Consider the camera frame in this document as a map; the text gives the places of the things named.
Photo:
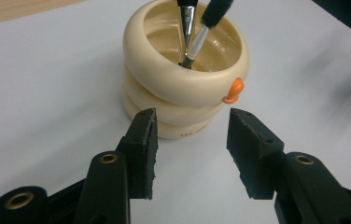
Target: cream ceramic pot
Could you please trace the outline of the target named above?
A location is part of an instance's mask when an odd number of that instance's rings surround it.
[[[200,3],[197,18],[204,9]],[[157,0],[135,11],[123,35],[124,107],[132,118],[156,107],[159,136],[173,139],[203,129],[249,66],[246,42],[227,18],[210,30],[191,70],[177,65],[177,25],[176,1]]]

